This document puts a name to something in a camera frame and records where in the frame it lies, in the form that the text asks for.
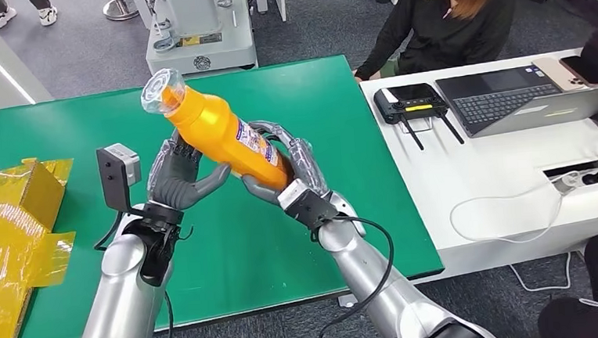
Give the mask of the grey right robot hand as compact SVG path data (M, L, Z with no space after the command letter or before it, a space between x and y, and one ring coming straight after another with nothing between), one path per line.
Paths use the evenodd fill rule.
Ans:
M248 124L261 135L276 137L288 150L288 161L292 167L292 182L300 179L304 185L312 189L322 199L330 201L332 191L326 184L325 176L317 164L311 145L302 138L295 138L280 124L267 120L254 120ZM242 177L245 189L253 196L279 207L280 191L271 189L254 176L245 174Z

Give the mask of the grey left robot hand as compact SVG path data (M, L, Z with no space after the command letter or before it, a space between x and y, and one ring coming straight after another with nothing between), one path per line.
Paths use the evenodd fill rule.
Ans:
M189 145L179 132L173 131L164 140L148 177L147 193L150 202L175 210L187 210L212 194L230 175L228 164L218 164L206 177L197 177L201 151Z

